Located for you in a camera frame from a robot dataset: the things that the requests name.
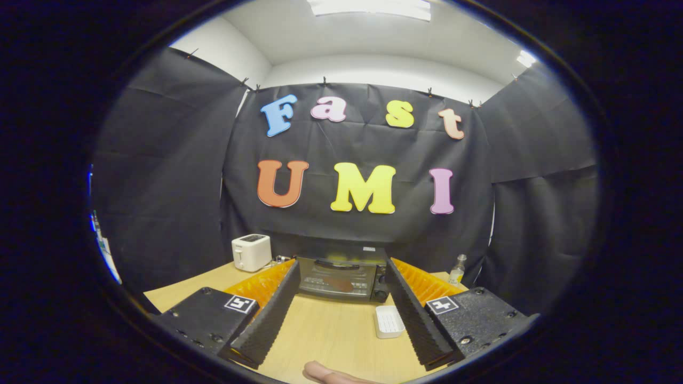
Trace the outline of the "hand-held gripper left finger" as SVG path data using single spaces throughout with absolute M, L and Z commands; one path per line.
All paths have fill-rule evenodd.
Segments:
M 201 287 L 154 320 L 203 353 L 258 369 L 299 284 L 299 262 L 291 259 L 225 291 Z

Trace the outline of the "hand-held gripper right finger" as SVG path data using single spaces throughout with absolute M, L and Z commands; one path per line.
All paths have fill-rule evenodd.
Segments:
M 526 333 L 539 317 L 485 287 L 460 289 L 395 258 L 386 263 L 386 284 L 426 370 L 476 359 Z

